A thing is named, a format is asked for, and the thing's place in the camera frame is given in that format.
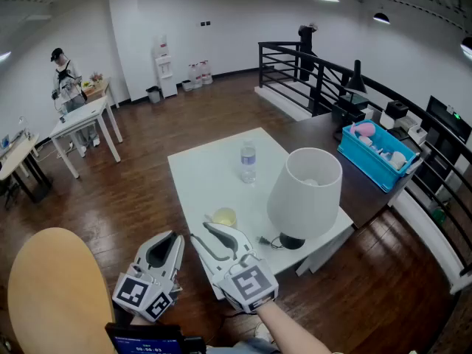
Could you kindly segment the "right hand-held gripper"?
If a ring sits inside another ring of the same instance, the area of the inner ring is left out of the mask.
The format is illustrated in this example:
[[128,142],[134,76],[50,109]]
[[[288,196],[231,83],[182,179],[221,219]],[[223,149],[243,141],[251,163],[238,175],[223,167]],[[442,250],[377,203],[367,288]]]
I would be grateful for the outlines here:
[[224,246],[226,256],[218,255],[214,246],[191,234],[191,242],[213,275],[212,283],[220,289],[238,312],[254,313],[278,297],[279,283],[265,259],[256,257],[247,236],[230,226],[203,222],[204,228]]

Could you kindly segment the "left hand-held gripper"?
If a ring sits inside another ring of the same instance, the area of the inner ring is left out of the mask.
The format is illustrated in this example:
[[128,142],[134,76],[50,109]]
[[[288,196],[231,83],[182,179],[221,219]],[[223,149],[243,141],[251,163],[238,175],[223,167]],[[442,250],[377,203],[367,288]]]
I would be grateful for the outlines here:
[[136,316],[156,322],[181,291],[176,275],[183,254],[184,237],[172,231],[145,241],[136,253],[135,263],[130,264],[125,274],[120,274],[113,301]]

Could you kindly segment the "pale yellow cup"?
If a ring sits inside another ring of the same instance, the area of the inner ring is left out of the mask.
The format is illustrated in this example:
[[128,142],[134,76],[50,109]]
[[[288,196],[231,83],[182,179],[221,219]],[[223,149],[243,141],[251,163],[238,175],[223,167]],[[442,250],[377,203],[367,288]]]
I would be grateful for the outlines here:
[[208,222],[223,224],[233,229],[237,228],[237,216],[235,211],[231,208],[222,207],[212,214],[205,214],[204,217]]

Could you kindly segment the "clear plastic water bottle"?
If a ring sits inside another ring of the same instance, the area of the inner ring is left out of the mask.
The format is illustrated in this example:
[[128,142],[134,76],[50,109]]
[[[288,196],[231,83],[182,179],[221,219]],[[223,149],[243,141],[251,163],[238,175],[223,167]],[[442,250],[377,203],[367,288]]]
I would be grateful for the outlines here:
[[252,184],[256,180],[256,148],[251,140],[245,140],[240,149],[241,179]]

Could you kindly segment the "white shade table lamp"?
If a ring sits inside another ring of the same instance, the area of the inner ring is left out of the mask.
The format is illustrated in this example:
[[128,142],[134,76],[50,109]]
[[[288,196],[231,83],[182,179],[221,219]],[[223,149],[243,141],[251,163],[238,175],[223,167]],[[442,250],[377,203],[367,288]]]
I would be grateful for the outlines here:
[[286,159],[267,203],[268,218],[280,233],[281,246],[300,249],[306,240],[335,224],[343,170],[331,153],[304,147]]

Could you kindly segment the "person's right forearm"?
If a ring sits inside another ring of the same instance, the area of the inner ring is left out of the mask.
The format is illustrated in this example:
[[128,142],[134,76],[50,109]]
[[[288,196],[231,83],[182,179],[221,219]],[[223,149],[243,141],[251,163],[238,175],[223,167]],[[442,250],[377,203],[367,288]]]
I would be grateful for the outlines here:
[[256,312],[282,354],[332,354],[320,340],[295,322],[275,302],[263,304]]

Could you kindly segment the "black desk lamp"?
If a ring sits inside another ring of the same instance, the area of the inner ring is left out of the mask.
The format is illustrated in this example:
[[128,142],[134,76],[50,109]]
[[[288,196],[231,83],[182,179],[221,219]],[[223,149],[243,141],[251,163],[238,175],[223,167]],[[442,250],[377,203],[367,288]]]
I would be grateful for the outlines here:
[[[348,92],[349,94],[358,94],[358,95],[361,95],[362,97],[366,97],[367,90],[366,90],[366,86],[364,85],[364,80],[361,75],[361,61],[360,60],[355,60],[353,76],[347,82],[346,86],[344,87],[344,90]],[[337,142],[340,142],[342,139],[343,128],[344,127],[337,126],[337,128],[333,132],[333,138]]]

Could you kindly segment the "white rectangular table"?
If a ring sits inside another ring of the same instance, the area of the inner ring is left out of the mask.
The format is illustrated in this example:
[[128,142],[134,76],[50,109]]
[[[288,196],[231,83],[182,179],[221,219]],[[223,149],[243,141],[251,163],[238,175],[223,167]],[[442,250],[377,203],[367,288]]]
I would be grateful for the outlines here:
[[[241,179],[240,149],[244,141],[256,148],[256,180]],[[316,272],[354,232],[353,221],[340,209],[333,228],[321,237],[307,240],[297,250],[261,245],[264,237],[275,240],[279,232],[266,211],[268,197],[288,158],[288,152],[262,128],[239,133],[169,156],[168,161],[178,198],[191,234],[199,237],[218,257],[232,254],[204,228],[203,223],[218,209],[228,207],[236,214],[243,232],[258,257],[265,258],[274,274],[297,266],[296,274]]]

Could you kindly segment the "black screen device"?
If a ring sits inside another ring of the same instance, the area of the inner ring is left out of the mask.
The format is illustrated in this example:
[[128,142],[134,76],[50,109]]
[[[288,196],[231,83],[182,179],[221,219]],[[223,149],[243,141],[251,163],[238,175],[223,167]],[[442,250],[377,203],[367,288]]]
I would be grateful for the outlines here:
[[117,354],[206,354],[200,336],[185,336],[178,325],[108,323],[105,331]]

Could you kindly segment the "person's white shoe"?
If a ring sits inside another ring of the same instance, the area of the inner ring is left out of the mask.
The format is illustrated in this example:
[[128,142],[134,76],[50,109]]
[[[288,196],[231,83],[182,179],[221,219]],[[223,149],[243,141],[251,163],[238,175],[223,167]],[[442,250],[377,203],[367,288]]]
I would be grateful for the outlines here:
[[261,339],[263,341],[268,342],[269,344],[274,343],[274,339],[269,331],[269,329],[266,327],[266,325],[262,322],[259,322],[254,330],[254,337],[256,339]]

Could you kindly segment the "person's blue jeans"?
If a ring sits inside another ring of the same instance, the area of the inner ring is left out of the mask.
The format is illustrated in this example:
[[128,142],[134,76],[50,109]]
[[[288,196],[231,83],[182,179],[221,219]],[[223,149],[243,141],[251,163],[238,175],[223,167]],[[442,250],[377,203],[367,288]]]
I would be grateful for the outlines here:
[[259,338],[236,343],[233,347],[208,347],[206,354],[281,354],[275,344]]

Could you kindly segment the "round wooden table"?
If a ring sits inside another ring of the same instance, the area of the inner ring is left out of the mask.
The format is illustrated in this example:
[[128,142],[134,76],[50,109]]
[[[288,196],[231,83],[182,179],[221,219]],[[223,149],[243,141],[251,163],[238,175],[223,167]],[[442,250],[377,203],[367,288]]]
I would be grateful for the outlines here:
[[105,331],[114,321],[105,278],[87,245],[67,229],[44,229],[22,246],[7,304],[24,354],[115,354]]

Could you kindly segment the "dark brown table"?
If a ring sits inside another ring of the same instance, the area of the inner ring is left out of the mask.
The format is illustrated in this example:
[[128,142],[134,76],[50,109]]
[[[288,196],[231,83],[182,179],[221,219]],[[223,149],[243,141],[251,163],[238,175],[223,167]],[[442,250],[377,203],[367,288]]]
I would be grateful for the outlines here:
[[361,228],[386,208],[405,188],[412,175],[402,177],[390,192],[384,192],[337,151],[339,144],[333,137],[335,129],[331,115],[324,114],[279,125],[271,130],[271,135],[289,153],[299,148],[319,148],[339,160],[343,169],[340,207],[353,220],[355,227]]

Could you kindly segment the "white square table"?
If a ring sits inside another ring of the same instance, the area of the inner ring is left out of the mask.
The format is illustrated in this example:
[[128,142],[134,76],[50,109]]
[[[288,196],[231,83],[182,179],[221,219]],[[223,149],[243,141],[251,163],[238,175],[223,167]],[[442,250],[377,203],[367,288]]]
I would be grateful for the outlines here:
[[115,161],[117,163],[121,162],[121,158],[117,152],[117,149],[103,119],[104,111],[107,111],[108,118],[111,122],[111,126],[114,130],[118,142],[122,143],[122,135],[120,133],[117,121],[115,120],[112,108],[108,104],[107,97],[101,97],[98,100],[95,100],[91,103],[87,103],[81,108],[71,113],[68,113],[65,116],[64,121],[59,121],[52,130],[51,134],[49,135],[49,138],[52,140],[52,143],[60,154],[60,157],[62,158],[74,178],[79,178],[80,175],[68,159],[65,150],[61,147],[59,143],[59,138],[61,138],[62,136],[71,136],[78,153],[81,157],[84,157],[85,153],[80,148],[80,143],[78,142],[76,133],[90,125],[93,125],[94,123],[97,123],[101,131],[103,132],[103,136],[111,153],[113,154]]

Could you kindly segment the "blue plastic bin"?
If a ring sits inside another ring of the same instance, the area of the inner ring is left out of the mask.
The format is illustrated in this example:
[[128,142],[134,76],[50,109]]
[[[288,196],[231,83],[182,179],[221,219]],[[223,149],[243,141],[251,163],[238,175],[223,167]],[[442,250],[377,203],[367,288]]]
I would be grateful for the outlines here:
[[[360,122],[374,123],[370,119]],[[419,159],[419,154],[408,148],[381,126],[374,124],[376,132],[370,138],[359,135],[353,136],[350,133],[350,126],[344,127],[338,152],[349,159],[384,192],[389,192],[398,180],[407,174],[414,162]],[[406,163],[400,170],[394,169],[389,164],[392,153],[395,151],[401,152],[406,157]]]

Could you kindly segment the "light round table black base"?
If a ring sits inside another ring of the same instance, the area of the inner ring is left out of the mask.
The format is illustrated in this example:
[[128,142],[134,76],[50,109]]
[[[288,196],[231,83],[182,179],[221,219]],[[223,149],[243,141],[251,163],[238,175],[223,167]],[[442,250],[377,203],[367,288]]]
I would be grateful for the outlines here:
[[[5,181],[8,177],[13,176],[19,187],[26,196],[37,204],[45,198],[52,188],[52,180],[39,167],[38,163],[32,156],[32,150],[38,142],[39,135],[34,134],[30,139],[24,139],[9,151],[6,161],[1,165],[0,181]],[[37,181],[38,187],[33,191],[23,182],[16,170],[24,164],[29,170],[29,174]]]

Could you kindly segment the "wooden side table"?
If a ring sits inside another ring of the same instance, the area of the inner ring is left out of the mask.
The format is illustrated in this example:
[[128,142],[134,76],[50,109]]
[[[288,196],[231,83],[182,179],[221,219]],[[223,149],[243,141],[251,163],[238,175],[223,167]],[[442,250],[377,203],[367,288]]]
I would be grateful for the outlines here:
[[114,99],[113,91],[111,90],[110,78],[103,79],[103,82],[99,86],[95,86],[96,92],[87,96],[88,101],[94,101],[101,97],[108,98],[108,105],[110,107],[119,108],[119,103]]

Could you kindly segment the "white water dispenser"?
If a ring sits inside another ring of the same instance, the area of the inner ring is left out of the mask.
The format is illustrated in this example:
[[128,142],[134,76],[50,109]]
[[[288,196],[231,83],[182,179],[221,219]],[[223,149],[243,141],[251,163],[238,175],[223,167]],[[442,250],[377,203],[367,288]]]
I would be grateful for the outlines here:
[[176,96],[177,86],[173,78],[173,65],[170,50],[167,45],[167,36],[159,35],[154,38],[153,57],[163,98]]

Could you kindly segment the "pink toy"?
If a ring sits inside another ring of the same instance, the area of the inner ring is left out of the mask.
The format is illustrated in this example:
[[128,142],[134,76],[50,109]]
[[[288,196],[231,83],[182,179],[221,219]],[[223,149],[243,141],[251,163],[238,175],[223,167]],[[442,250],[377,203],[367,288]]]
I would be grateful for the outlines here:
[[350,133],[353,136],[359,135],[370,138],[371,136],[375,135],[375,132],[376,126],[372,122],[360,122],[358,124],[353,123],[350,126]]

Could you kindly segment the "black metal railing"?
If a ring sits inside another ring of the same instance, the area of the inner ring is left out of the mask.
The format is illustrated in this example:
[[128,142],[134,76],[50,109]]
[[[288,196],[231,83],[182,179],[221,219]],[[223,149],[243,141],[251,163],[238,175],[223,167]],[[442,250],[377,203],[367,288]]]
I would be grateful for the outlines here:
[[[320,115],[318,112],[321,106],[321,112],[332,111],[334,102],[338,101],[340,96],[345,95],[347,92],[344,90],[349,79],[353,76],[354,70],[349,70],[343,66],[330,63],[327,60],[322,60],[315,55],[309,55],[307,53],[299,51],[301,47],[301,42],[289,42],[289,41],[270,41],[270,42],[259,42],[259,87],[266,86],[268,89],[278,93],[280,96],[291,101],[293,104],[299,106],[303,111],[307,111],[312,114],[312,117]],[[283,60],[281,57],[283,55],[290,55],[293,57],[293,60]],[[314,64],[314,71],[302,67],[302,62],[309,62]],[[308,81],[302,80],[299,75],[308,74],[313,76],[316,80],[316,85],[312,86]],[[441,122],[436,120],[429,113],[424,111],[422,108],[415,105],[410,100],[401,96],[397,92],[387,88],[386,86],[381,85],[377,81],[369,79],[368,77],[363,77],[364,85],[370,87],[374,91],[382,94],[385,97],[390,98],[391,100],[401,101],[405,104],[409,110],[417,118],[421,119],[421,124],[425,124],[427,128],[434,129],[440,136],[443,136],[443,139],[447,139],[451,144],[457,146],[461,156],[464,156],[465,159],[469,161],[469,164],[472,164],[472,152],[466,148],[466,145],[463,144],[460,139],[448,130]],[[310,95],[296,89],[293,86],[288,85],[288,81],[294,81],[305,85],[310,90]],[[294,97],[289,97],[284,91],[279,91],[272,84],[281,85],[285,89],[289,89],[294,93],[304,97],[308,100],[308,107],[305,107],[303,104],[299,103]],[[428,140],[424,142],[426,150],[423,150],[425,153],[425,159],[423,160],[420,167],[426,167],[429,172],[433,173],[435,177],[439,180],[442,186],[450,193],[453,202],[455,202],[468,216],[472,222],[472,210],[466,207],[465,202],[460,198],[460,196],[453,191],[452,188],[447,184],[447,181],[442,177],[433,167],[432,161],[434,158],[441,158],[444,163],[448,165],[448,168],[462,182],[460,186],[466,187],[470,193],[472,193],[472,184],[469,183],[466,178],[463,176],[463,173],[450,162],[445,155],[443,155],[439,149],[435,147]],[[468,247],[472,253],[472,236],[469,236],[466,233],[465,228],[463,228],[456,216],[452,212],[452,207],[447,207],[437,196],[436,192],[433,192],[430,187],[419,177],[413,176],[413,182],[422,190],[428,197],[432,198],[437,207],[439,207],[446,216],[446,223],[448,221],[456,227],[462,241]],[[432,209],[427,207],[419,198],[419,194],[415,191],[412,191],[410,188],[406,188],[406,193],[414,200],[416,205],[418,205],[428,216],[428,219],[434,223],[437,227],[437,230],[440,232],[441,240],[447,243],[446,247],[451,248],[455,256],[459,261],[459,277],[472,276],[472,259],[466,260],[462,255],[458,245],[452,239],[452,234],[447,233],[445,230],[445,223],[439,223],[435,220]]]

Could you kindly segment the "black tissue box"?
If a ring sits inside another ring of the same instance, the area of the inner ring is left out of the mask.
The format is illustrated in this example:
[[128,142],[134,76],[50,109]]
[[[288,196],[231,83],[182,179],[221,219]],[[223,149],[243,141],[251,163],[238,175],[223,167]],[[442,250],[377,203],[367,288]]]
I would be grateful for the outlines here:
[[393,100],[387,103],[385,113],[393,120],[403,118],[407,115],[409,108],[401,101]]

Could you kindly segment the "white socket box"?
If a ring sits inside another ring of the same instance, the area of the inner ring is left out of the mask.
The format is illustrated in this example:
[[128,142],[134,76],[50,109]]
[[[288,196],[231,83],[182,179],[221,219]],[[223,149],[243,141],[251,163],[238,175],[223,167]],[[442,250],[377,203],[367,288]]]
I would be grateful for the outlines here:
[[408,130],[409,137],[419,146],[421,146],[427,137],[428,132],[420,125],[414,125]]

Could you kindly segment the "black monitor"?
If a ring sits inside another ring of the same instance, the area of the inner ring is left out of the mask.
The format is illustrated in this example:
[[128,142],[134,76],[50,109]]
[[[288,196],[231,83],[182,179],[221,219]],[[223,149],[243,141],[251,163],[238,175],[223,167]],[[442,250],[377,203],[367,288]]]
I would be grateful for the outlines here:
[[466,143],[468,141],[472,133],[472,127],[451,106],[445,105],[437,98],[430,96],[426,112],[441,122],[462,142]]

